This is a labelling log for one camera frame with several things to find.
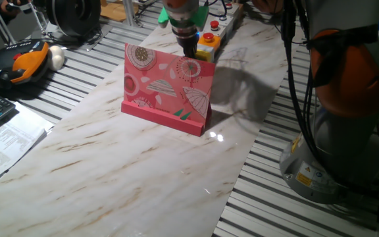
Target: yellow label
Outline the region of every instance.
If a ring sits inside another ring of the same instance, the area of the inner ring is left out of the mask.
[[[298,136],[296,139],[294,139],[294,141],[292,142],[292,154],[295,152],[295,150],[296,150],[296,145],[297,145],[297,143],[299,142],[299,139],[300,139],[301,137],[300,136]]]
[[[297,174],[296,179],[308,187],[311,185],[311,179],[301,173]]]

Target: table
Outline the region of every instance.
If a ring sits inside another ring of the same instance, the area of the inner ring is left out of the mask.
[[[170,29],[141,45],[181,53]],[[118,65],[0,180],[0,236],[210,236],[285,72],[274,26],[244,19],[199,138],[121,113]]]

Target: white ball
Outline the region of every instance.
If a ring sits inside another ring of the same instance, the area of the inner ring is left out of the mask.
[[[65,57],[64,51],[58,46],[52,46],[49,48],[49,68],[51,70],[59,70],[63,67]]]
[[[51,70],[59,70],[64,65],[64,57],[61,57],[59,55],[53,56],[51,61],[49,62],[49,68]]]
[[[52,53],[52,56],[59,55],[61,57],[64,57],[64,51],[59,46],[52,46],[49,48],[49,50]]]

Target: green tab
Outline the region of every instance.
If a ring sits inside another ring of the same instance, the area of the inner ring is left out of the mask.
[[[176,116],[180,116],[180,115],[182,114],[182,111],[184,111],[184,109],[181,109],[180,111],[175,112],[174,115],[176,115]]]
[[[163,7],[161,14],[159,15],[159,18],[157,19],[157,22],[159,24],[165,24],[169,20],[168,13],[166,12],[166,9]]]
[[[189,112],[188,114],[182,116],[181,119],[182,120],[186,120],[189,117],[190,114],[191,114],[191,112]]]
[[[198,27],[204,27],[205,21],[207,20],[207,15],[209,15],[209,7],[199,7],[197,13],[191,17],[191,21]]]

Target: pink card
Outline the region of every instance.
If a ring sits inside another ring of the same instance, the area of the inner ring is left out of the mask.
[[[215,64],[125,45],[124,100],[206,124]]]

